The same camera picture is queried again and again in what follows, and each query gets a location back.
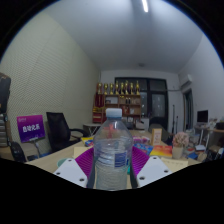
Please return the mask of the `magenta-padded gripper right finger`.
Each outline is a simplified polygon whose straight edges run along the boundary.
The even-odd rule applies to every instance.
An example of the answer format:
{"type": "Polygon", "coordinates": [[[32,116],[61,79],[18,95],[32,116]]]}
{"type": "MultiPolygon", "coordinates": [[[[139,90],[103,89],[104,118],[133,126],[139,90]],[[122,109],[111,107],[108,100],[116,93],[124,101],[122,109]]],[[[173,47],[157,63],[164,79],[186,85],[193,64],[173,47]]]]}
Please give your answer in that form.
{"type": "Polygon", "coordinates": [[[132,150],[132,187],[140,188],[157,181],[172,171],[158,156],[148,156],[137,147],[132,150]]]}

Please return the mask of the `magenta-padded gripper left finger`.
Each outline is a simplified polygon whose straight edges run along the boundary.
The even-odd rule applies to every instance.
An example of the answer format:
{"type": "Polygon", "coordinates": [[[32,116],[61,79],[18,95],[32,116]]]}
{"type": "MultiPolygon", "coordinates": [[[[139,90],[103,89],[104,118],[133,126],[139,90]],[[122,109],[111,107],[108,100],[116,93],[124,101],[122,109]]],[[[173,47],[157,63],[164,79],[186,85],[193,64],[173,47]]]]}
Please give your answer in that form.
{"type": "Polygon", "coordinates": [[[54,175],[81,187],[93,188],[95,182],[94,150],[90,148],[75,159],[66,159],[54,175]]]}

